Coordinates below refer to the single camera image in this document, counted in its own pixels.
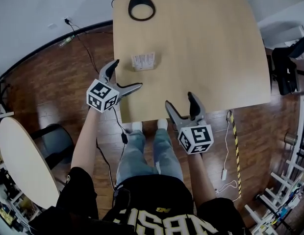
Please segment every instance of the light blue jeans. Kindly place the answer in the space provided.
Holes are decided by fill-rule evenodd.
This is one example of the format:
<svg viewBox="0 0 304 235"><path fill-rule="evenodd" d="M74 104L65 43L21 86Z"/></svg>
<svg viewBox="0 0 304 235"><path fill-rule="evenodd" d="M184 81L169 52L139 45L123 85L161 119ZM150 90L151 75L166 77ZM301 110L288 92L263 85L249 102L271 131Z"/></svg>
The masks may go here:
<svg viewBox="0 0 304 235"><path fill-rule="evenodd" d="M146 138L139 130L128 137L128 144L117 169L117 185L127 178L161 174L183 181L179 161L173 151L171 139L165 129L158 129L153 143L154 166L147 165L143 156Z"/></svg>

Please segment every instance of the yellow and black striped tape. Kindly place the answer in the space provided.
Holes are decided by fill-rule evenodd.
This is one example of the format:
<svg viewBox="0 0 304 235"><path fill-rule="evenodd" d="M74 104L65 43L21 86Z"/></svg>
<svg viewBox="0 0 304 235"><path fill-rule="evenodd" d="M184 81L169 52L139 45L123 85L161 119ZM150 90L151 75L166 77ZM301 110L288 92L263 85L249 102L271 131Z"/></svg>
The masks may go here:
<svg viewBox="0 0 304 235"><path fill-rule="evenodd" d="M234 115L232 114L231 111L229 111L227 115L230 116L230 121L231 121L231 124L232 124L232 130L234 132L234 137L235 137L237 176L238 176L238 193L239 193L239 198L241 198L241 179L240 179L239 147L238 147L237 130L236 130L236 125L235 125Z"/></svg>

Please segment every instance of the light wood tabletop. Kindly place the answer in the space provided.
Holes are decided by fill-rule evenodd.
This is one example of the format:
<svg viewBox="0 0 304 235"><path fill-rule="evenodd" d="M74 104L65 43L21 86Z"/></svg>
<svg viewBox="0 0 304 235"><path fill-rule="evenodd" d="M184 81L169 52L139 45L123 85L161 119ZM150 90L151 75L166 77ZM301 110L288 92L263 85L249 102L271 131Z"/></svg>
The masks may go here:
<svg viewBox="0 0 304 235"><path fill-rule="evenodd" d="M56 206L54 176L28 132L12 117L0 122L0 152L10 176L31 201L45 209Z"/></svg>
<svg viewBox="0 0 304 235"><path fill-rule="evenodd" d="M146 22L129 17L129 1L114 1L116 78L143 86L121 101L123 122L168 118L166 100L189 115L188 91L207 112L270 101L265 49L247 0L152 0L156 14ZM135 72L131 56L153 51L155 69Z"/></svg>

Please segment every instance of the white round table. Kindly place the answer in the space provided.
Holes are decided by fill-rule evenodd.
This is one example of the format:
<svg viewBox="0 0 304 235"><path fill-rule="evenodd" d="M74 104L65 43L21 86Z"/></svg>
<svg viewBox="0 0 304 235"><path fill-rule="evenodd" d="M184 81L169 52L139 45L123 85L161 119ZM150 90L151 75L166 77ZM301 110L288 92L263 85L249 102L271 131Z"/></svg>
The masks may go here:
<svg viewBox="0 0 304 235"><path fill-rule="evenodd" d="M0 152L10 176L31 201L45 209L56 206L54 176L33 139L12 117L0 122Z"/></svg>

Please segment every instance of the black baseboard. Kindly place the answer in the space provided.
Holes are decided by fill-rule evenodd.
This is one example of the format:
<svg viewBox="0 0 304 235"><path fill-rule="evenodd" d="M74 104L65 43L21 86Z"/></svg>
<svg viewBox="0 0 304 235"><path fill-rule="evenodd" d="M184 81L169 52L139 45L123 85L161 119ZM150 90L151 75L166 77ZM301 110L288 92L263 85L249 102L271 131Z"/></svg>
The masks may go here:
<svg viewBox="0 0 304 235"><path fill-rule="evenodd" d="M103 23L96 23L96 24L93 24L93 25L90 25L90 26L87 26L85 28L81 28L81 29L77 29L75 30L76 34L80 34L80 33L83 33L85 31L90 31L90 30L93 30L93 29L97 29L97 28L102 28L102 27L105 27L105 26L110 26L110 25L113 25L113 20L110 20L110 21L106 21L106 22L103 22ZM65 40L66 38L70 37L73 35L73 32L69 32L61 37L58 37L52 41L50 41L49 43L37 48L36 50L34 50L33 52L31 52L30 54L28 54L27 56L23 57L22 59L20 59L17 63L15 63L12 67L10 67L7 71L5 71L1 76L0 76L0 81L5 77L7 76L9 73L11 73L18 65L22 64L24 61L26 61L27 59L29 59L30 57L34 56L35 54L39 53L40 51L54 45L54 44L57 44L58 42L61 42L63 40Z"/></svg>

